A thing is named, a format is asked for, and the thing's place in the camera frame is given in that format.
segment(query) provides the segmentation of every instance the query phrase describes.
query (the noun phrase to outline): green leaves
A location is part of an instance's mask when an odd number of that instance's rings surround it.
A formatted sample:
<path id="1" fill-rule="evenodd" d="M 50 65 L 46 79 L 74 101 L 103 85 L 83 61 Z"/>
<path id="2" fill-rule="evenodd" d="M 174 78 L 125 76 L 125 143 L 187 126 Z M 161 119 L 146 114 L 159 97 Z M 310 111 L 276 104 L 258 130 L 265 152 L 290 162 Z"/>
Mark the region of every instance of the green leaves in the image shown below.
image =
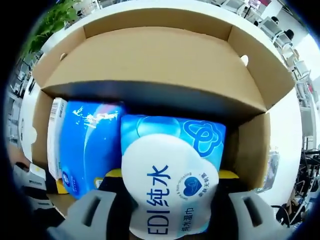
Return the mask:
<path id="1" fill-rule="evenodd" d="M 24 43 L 20 58 L 23 59 L 29 53 L 40 51 L 52 34 L 64 28 L 65 22 L 75 21 L 77 13 L 72 6 L 78 2 L 81 0 L 61 0 L 45 13 Z"/>

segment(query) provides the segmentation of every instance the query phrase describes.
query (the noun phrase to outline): tissue package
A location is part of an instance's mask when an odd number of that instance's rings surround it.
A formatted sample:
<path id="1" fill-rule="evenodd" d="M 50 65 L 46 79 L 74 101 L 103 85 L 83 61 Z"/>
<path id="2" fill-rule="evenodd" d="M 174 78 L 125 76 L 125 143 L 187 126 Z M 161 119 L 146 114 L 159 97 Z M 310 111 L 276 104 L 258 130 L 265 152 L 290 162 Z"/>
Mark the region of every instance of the tissue package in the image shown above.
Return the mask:
<path id="1" fill-rule="evenodd" d="M 63 185 L 75 198 L 121 167 L 120 104 L 69 101 L 60 135 Z"/>
<path id="2" fill-rule="evenodd" d="M 122 155 L 135 140 L 150 134 L 167 134 L 184 140 L 219 171 L 226 134 L 223 124 L 179 117 L 128 114 L 121 119 Z"/>
<path id="3" fill-rule="evenodd" d="M 121 119 L 121 172 L 137 203 L 130 231 L 141 239 L 203 233 L 211 218 L 226 127 L 165 116 Z"/>

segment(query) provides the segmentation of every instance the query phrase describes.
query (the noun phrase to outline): heart logo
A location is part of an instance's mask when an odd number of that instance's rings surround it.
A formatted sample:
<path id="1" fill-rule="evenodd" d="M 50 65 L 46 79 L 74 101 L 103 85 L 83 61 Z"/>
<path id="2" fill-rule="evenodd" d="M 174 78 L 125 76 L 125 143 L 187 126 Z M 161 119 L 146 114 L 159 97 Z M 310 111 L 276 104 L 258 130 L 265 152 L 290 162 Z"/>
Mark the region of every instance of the heart logo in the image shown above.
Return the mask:
<path id="1" fill-rule="evenodd" d="M 183 190 L 183 194 L 187 197 L 195 195 L 202 187 L 201 182 L 194 176 L 188 177 L 184 181 L 184 185 L 185 189 Z"/>

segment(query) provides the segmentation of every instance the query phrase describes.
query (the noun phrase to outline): wet wipes package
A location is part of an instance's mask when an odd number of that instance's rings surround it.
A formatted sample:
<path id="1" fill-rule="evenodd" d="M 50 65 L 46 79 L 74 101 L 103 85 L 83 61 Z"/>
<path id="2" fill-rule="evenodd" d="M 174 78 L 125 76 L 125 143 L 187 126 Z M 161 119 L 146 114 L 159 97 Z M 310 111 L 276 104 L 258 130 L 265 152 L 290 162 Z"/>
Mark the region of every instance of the wet wipes package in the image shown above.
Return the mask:
<path id="1" fill-rule="evenodd" d="M 122 117 L 121 172 L 138 205 L 130 221 L 134 235 L 177 239 L 207 230 L 225 131 L 202 120 Z"/>
<path id="2" fill-rule="evenodd" d="M 121 167 L 121 104 L 69 101 L 60 135 L 63 185 L 75 198 Z"/>
<path id="3" fill-rule="evenodd" d="M 223 124 L 169 116 L 125 115 L 121 119 L 121 151 L 140 137 L 167 134 L 189 143 L 219 171 L 226 127 Z"/>

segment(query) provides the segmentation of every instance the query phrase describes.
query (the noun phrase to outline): desk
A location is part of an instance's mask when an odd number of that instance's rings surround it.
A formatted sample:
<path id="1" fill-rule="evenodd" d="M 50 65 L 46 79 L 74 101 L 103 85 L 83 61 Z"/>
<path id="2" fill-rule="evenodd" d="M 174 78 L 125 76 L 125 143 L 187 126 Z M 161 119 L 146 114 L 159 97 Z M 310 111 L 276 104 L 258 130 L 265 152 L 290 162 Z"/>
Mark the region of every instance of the desk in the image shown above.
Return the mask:
<path id="1" fill-rule="evenodd" d="M 251 34 L 259 42 L 264 44 L 279 59 L 279 61 L 284 64 L 280 54 L 270 39 L 252 23 L 248 22 L 241 16 L 229 12 L 221 7 L 195 0 L 137 0 L 114 4 L 95 11 L 91 15 L 76 22 L 67 30 L 63 29 L 55 33 L 44 44 L 42 50 L 45 53 L 48 52 L 69 33 L 91 21 L 114 13 L 144 8 L 184 9 L 219 18 Z M 28 107 L 28 111 L 21 113 L 21 117 L 24 118 L 24 136 L 26 136 L 26 134 L 29 133 L 30 129 L 32 128 L 32 120 L 27 121 L 26 119 L 33 118 L 37 91 L 39 92 L 39 86 L 35 85 L 32 94 L 28 95 L 28 93 L 26 93 L 23 98 L 24 105 Z M 271 118 L 270 150 L 278 152 L 279 160 L 272 188 L 260 193 L 260 195 L 270 205 L 282 205 L 288 201 L 293 189 L 301 155 L 302 124 L 299 103 L 295 90 L 293 89 L 287 96 L 278 102 L 269 111 L 269 113 Z M 24 143 L 23 150 L 25 154 L 29 154 L 27 158 L 30 159 L 31 146 L 28 146 L 27 143 Z"/>

